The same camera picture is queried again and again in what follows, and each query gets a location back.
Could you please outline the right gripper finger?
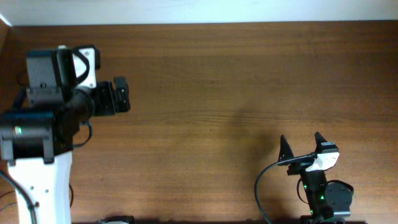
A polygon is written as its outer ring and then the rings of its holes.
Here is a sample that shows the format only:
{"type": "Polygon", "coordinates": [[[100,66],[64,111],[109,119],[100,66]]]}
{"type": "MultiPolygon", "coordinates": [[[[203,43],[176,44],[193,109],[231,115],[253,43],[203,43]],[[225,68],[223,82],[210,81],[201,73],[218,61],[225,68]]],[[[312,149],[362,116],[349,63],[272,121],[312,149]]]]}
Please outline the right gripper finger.
{"type": "Polygon", "coordinates": [[[279,165],[290,165],[289,160],[294,158],[292,148],[284,135],[280,137],[280,151],[278,156],[279,165]]]}
{"type": "Polygon", "coordinates": [[[315,133],[315,142],[316,142],[315,152],[323,152],[323,150],[325,149],[323,143],[326,142],[326,139],[319,132],[315,133]]]}

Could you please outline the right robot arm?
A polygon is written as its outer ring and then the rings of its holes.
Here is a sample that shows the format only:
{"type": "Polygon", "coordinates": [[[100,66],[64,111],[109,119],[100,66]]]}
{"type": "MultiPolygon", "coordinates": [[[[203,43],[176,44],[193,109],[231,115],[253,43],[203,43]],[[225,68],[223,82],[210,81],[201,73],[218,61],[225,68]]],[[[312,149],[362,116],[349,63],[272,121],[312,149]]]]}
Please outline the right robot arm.
{"type": "Polygon", "coordinates": [[[327,180],[325,172],[336,165],[340,152],[336,144],[315,133],[315,151],[295,157],[285,136],[280,137],[278,161],[287,166],[288,175],[299,175],[310,215],[300,217],[301,223],[344,223],[351,215],[354,188],[340,180],[327,180]]]}

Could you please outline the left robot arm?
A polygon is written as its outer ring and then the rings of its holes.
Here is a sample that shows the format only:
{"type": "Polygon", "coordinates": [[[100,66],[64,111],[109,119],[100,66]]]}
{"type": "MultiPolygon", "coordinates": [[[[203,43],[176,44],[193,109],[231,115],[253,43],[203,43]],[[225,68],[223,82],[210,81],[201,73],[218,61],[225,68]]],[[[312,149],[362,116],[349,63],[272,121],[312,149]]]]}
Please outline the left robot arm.
{"type": "Polygon", "coordinates": [[[128,112],[124,77],[99,82],[93,45],[32,50],[29,83],[1,115],[1,177],[14,187],[21,223],[70,223],[74,135],[94,116],[128,112]]]}

